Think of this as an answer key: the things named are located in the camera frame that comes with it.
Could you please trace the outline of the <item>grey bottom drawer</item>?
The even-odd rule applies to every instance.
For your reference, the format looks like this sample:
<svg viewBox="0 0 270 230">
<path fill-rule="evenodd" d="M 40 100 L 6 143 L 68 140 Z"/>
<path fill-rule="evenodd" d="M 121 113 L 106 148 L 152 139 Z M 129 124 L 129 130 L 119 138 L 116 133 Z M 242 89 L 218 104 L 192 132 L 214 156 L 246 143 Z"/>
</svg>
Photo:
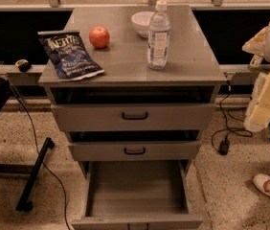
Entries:
<svg viewBox="0 0 270 230">
<path fill-rule="evenodd" d="M 181 161 L 92 162 L 75 230 L 197 230 Z"/>
</svg>

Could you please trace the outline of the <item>grey drawer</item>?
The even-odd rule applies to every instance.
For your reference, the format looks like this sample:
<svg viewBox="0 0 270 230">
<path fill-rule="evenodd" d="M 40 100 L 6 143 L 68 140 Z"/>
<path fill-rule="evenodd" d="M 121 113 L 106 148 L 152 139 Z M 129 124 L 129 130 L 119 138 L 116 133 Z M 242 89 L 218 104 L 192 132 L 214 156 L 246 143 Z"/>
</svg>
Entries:
<svg viewBox="0 0 270 230">
<path fill-rule="evenodd" d="M 80 142 L 68 148 L 75 161 L 135 161 L 193 159 L 198 141 Z"/>
<path fill-rule="evenodd" d="M 92 162 L 75 230 L 197 230 L 181 161 Z"/>
<path fill-rule="evenodd" d="M 202 130 L 212 103 L 53 104 L 62 131 Z"/>
</svg>

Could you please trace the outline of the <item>grey drawer cabinet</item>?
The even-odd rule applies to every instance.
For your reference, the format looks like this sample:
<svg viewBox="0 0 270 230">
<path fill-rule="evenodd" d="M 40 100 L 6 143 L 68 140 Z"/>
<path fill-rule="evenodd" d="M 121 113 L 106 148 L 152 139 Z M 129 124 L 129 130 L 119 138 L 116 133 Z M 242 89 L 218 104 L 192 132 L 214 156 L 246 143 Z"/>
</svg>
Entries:
<svg viewBox="0 0 270 230">
<path fill-rule="evenodd" d="M 105 50 L 87 49 L 104 70 L 80 81 L 61 81 L 53 65 L 39 80 L 51 104 L 214 104 L 225 78 L 191 9 L 169 8 L 169 59 L 162 70 L 146 62 L 146 40 L 135 33 L 135 7 L 92 7 L 73 10 L 65 28 L 87 37 L 94 25 L 111 34 Z M 203 130 L 63 131 L 70 143 L 198 141 Z"/>
</svg>

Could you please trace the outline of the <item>grey top drawer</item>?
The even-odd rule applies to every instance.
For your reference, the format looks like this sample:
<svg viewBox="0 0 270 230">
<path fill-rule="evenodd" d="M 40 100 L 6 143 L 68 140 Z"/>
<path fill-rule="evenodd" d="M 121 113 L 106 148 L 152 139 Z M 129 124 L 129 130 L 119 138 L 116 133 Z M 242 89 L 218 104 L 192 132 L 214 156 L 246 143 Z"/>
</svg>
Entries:
<svg viewBox="0 0 270 230">
<path fill-rule="evenodd" d="M 202 130 L 212 103 L 53 104 L 62 131 Z"/>
</svg>

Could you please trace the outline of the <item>grey middle drawer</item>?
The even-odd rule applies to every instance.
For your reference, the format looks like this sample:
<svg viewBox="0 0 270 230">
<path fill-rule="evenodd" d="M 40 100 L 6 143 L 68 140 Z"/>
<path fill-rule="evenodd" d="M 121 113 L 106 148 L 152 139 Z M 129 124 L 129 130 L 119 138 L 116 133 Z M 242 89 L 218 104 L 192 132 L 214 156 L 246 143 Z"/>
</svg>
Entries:
<svg viewBox="0 0 270 230">
<path fill-rule="evenodd" d="M 80 142 L 68 148 L 75 161 L 135 161 L 193 159 L 198 141 Z"/>
</svg>

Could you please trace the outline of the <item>clear plastic water bottle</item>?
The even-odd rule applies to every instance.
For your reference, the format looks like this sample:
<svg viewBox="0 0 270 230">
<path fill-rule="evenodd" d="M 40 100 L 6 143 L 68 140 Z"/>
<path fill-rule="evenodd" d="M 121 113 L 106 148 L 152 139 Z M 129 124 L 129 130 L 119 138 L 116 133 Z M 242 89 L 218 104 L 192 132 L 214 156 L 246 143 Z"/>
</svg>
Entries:
<svg viewBox="0 0 270 230">
<path fill-rule="evenodd" d="M 148 27 L 147 64 L 150 69 L 165 68 L 169 52 L 169 37 L 170 21 L 167 14 L 167 2 L 158 1 Z"/>
</svg>

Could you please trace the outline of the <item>red apple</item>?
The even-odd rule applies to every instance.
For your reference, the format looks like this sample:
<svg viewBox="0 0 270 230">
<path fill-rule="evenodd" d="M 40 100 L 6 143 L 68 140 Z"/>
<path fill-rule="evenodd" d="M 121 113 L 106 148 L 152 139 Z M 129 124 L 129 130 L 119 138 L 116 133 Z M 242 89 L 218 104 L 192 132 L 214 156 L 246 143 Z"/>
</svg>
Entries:
<svg viewBox="0 0 270 230">
<path fill-rule="evenodd" d="M 89 41 L 97 49 L 105 48 L 109 44 L 109 40 L 109 32 L 103 26 L 96 26 L 89 33 Z"/>
</svg>

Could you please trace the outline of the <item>blue kettle chips bag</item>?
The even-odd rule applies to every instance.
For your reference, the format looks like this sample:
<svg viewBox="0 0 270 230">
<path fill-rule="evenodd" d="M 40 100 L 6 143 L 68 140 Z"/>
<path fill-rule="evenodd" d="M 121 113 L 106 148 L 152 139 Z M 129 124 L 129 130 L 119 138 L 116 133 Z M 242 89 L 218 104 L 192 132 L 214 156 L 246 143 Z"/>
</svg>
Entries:
<svg viewBox="0 0 270 230">
<path fill-rule="evenodd" d="M 79 31 L 45 31 L 37 34 L 60 81 L 80 81 L 104 72 L 87 53 Z"/>
</svg>

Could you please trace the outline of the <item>white bowl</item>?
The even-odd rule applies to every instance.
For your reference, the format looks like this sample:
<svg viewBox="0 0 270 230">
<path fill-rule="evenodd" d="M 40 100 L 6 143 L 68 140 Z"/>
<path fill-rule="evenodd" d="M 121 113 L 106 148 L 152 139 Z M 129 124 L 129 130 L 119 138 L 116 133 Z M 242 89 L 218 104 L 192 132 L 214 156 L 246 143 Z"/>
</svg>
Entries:
<svg viewBox="0 0 270 230">
<path fill-rule="evenodd" d="M 136 33 L 141 37 L 148 37 L 149 22 L 153 11 L 140 11 L 131 16 L 131 22 Z"/>
</svg>

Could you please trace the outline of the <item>yellow black tape measure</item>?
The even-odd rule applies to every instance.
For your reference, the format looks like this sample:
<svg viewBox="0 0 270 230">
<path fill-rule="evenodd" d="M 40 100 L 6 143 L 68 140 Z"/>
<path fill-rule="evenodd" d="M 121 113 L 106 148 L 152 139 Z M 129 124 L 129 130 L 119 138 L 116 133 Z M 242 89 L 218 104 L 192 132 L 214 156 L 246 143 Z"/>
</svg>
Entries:
<svg viewBox="0 0 270 230">
<path fill-rule="evenodd" d="M 26 59 L 20 59 L 15 63 L 20 72 L 27 72 L 32 65 Z"/>
</svg>

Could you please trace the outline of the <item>small glass bottle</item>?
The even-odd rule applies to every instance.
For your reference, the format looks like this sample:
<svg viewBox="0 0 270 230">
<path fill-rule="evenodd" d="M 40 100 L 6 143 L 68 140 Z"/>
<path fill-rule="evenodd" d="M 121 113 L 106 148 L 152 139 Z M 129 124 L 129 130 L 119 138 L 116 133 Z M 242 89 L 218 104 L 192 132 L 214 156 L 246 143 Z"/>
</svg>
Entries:
<svg viewBox="0 0 270 230">
<path fill-rule="evenodd" d="M 250 71 L 258 71 L 262 61 L 263 61 L 263 57 L 258 56 L 258 55 L 253 55 L 252 59 L 250 60 L 249 65 L 248 65 L 248 69 Z"/>
</svg>

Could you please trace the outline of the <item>black table leg left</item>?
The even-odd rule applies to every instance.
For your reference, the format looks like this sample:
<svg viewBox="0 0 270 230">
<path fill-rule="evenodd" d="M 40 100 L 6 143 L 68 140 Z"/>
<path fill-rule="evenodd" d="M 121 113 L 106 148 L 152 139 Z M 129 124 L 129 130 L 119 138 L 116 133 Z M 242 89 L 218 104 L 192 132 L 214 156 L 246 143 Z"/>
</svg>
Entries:
<svg viewBox="0 0 270 230">
<path fill-rule="evenodd" d="M 33 166 L 30 165 L 15 165 L 15 164 L 0 164 L 0 173 L 19 173 L 28 174 L 29 178 L 27 180 L 26 186 L 22 192 L 21 197 L 16 206 L 16 210 L 19 212 L 28 212 L 33 208 L 33 204 L 28 201 L 31 191 L 33 189 L 34 183 L 38 176 L 41 165 L 47 154 L 48 149 L 54 147 L 54 142 L 50 137 L 47 137 L 43 143 L 42 149 L 36 158 Z"/>
</svg>

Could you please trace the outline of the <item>white red sneaker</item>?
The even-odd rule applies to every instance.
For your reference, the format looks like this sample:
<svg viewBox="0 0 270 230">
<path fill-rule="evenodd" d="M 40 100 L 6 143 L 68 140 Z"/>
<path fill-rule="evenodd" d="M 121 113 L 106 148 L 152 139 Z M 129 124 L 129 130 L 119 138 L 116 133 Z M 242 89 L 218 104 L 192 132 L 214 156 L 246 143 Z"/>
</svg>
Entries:
<svg viewBox="0 0 270 230">
<path fill-rule="evenodd" d="M 265 195 L 270 196 L 270 176 L 263 173 L 257 173 L 253 176 L 254 185 Z"/>
</svg>

